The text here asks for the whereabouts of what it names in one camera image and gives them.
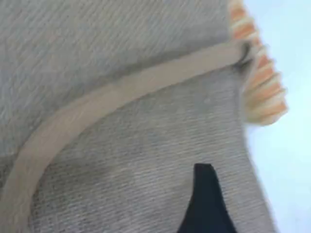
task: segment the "textured fabric surface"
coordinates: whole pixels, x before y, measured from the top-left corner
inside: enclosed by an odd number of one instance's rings
[[[59,107],[121,73],[226,41],[226,4],[0,2],[1,185],[18,148]],[[30,232],[175,232],[198,162],[214,165],[238,232],[274,232],[244,147],[240,85],[230,68],[211,72],[87,129],[48,167]]]

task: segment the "white background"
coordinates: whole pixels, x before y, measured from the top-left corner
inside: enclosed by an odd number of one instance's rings
[[[311,232],[311,1],[244,0],[288,89],[289,112],[247,128],[253,162],[280,233]]]

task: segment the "gray knit fabric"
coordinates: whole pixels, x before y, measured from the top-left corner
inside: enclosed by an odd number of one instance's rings
[[[0,1],[0,185],[56,109],[121,74],[226,41],[226,12],[225,0]],[[194,163],[216,168],[238,232],[274,232],[244,145],[240,85],[233,69],[214,71],[87,129],[42,177],[30,232],[176,232]]]

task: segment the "garment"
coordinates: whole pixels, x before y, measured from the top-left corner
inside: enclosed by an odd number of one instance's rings
[[[226,0],[0,1],[1,192],[19,150],[49,117],[98,87],[131,83],[139,70],[227,42],[227,7]],[[211,163],[238,232],[273,233],[244,141],[242,74],[227,66],[194,76],[127,103],[70,141],[42,171],[28,232],[176,232],[193,164]]]
[[[123,77],[57,111],[33,132],[18,153],[1,194],[0,227],[8,233],[26,228],[32,199],[45,169],[88,127],[140,97],[214,69],[246,66],[242,76],[247,77],[255,67],[251,48],[249,43],[238,41],[202,49]]]
[[[194,165],[193,193],[178,233],[237,233],[210,164]]]

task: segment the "beige piping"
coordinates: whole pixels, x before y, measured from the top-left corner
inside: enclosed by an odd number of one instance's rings
[[[239,63],[242,58],[245,42],[219,44],[128,75],[58,110],[18,153],[0,199],[1,232],[16,233],[26,227],[32,197],[46,167],[87,127],[146,94]]]

